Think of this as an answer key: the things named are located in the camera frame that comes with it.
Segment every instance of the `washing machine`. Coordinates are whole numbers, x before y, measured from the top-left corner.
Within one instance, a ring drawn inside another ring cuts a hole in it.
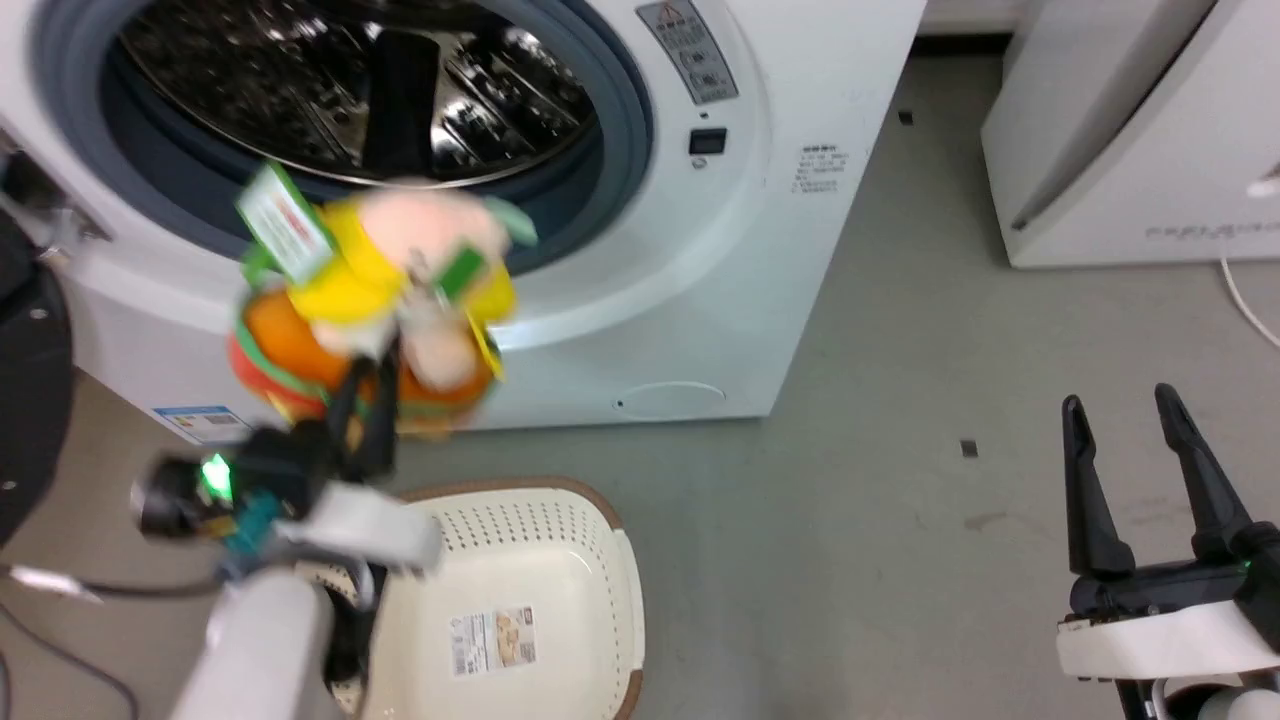
[[[472,427],[762,416],[923,6],[5,0],[3,204],[76,364],[195,442],[275,416],[225,360],[264,158],[315,202],[419,177],[532,217]]]

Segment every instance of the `black cable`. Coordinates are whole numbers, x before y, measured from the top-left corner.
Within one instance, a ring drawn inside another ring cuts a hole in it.
[[[0,575],[10,575],[14,565],[0,564]],[[119,585],[114,583],[93,583],[81,580],[65,573],[55,573],[68,580],[74,580],[86,593],[95,594],[102,600],[183,600],[212,594],[221,589],[225,574],[220,573],[205,580],[187,583],[184,585]]]
[[[13,683],[9,682],[9,660],[4,651],[0,651],[0,692],[4,693],[0,700],[0,720],[9,720],[13,716]]]
[[[40,648],[44,650],[45,652],[47,652],[49,655],[52,655],[54,657],[61,660],[63,662],[70,665],[72,667],[76,667],[77,670],[81,670],[86,675],[90,675],[95,680],[97,680],[97,682],[102,683],[104,685],[106,685],[106,687],[111,688],[113,691],[115,691],[115,693],[119,694],[120,698],[124,700],[124,703],[129,707],[129,720],[140,720],[141,719],[141,712],[138,711],[138,698],[137,698],[137,696],[134,696],[133,691],[131,691],[129,687],[125,685],[119,678],[116,678],[115,675],[111,675],[106,670],[100,669],[99,666],[93,665],[92,662],[90,662],[90,661],[87,661],[87,660],[77,656],[77,655],[69,652],[69,651],[65,651],[61,647],[54,644],[52,642],[46,641],[45,638],[40,637],[38,634],[36,634],[35,630],[32,630],[27,625],[23,625],[22,620],[18,620],[18,618],[14,616],[14,614],[3,602],[0,602],[0,616],[3,616],[5,620],[8,620],[9,624],[14,626],[14,629],[17,629],[19,633],[22,633],[23,635],[26,635],[26,638],[28,641],[31,641],[35,644],[40,646]],[[5,665],[5,685],[10,685],[8,670],[9,670],[9,666]],[[8,708],[8,706],[9,706],[9,700],[10,700],[9,698],[9,692],[8,692],[9,689],[10,689],[9,687],[5,687],[5,698],[4,698],[4,702],[5,702],[5,708],[4,708],[5,710],[5,716],[4,716],[4,720],[9,720],[8,719],[8,716],[9,716],[9,708]]]

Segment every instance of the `concrete floor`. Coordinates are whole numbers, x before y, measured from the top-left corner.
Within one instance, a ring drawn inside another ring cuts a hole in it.
[[[1083,396],[1116,521],[1142,561],[1189,556],[1192,521],[1151,397],[1174,383],[1254,516],[1280,516],[1280,355],[1211,266],[1014,272],[978,149],[987,59],[913,61],[791,375],[759,423],[584,428],[410,445],[393,487],[511,474],[595,486],[644,580],[637,717],[1117,716],[1062,676],[1059,406]],[[1280,325],[1274,266],[1238,272]],[[965,459],[960,441],[978,443]],[[127,487],[168,430],[93,382],[49,501],[4,550],[99,578],[193,578],[207,552],[147,546]],[[163,717],[207,605],[4,601],[119,673]],[[15,717],[122,717],[105,691],[0,624]]]

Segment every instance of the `plush toy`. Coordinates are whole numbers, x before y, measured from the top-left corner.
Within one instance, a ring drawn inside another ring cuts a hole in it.
[[[500,379],[485,327],[515,307],[503,258],[536,241],[534,224],[500,200],[408,186],[312,208],[269,165],[238,202],[259,245],[230,361],[285,416],[323,414],[352,359],[383,356],[397,333],[402,424],[448,429]]]
[[[515,306],[503,265],[532,222],[500,200],[462,192],[380,190],[320,209],[338,256],[289,300],[325,350],[380,356],[401,331],[417,379],[449,391],[484,361],[475,336]]]

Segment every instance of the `white plastic basket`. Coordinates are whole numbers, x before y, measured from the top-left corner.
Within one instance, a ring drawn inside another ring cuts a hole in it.
[[[444,527],[440,568],[392,578],[367,688],[335,687],[365,720],[631,715],[644,603],[613,509],[563,478],[430,488],[404,497]],[[346,573],[312,568],[343,591]]]

